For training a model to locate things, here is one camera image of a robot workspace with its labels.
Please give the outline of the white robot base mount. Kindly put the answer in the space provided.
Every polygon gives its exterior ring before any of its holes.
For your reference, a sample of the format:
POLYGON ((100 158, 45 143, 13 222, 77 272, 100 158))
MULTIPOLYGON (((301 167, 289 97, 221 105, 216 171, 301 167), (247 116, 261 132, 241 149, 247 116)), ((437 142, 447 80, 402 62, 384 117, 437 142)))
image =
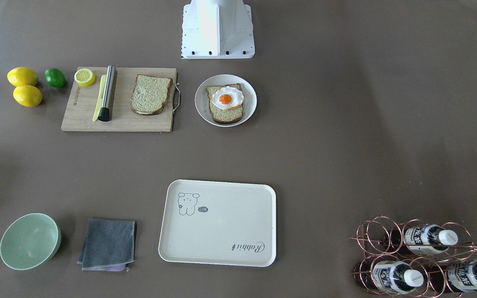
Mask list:
POLYGON ((181 58, 255 55, 251 7, 242 0, 192 0, 183 7, 181 58))

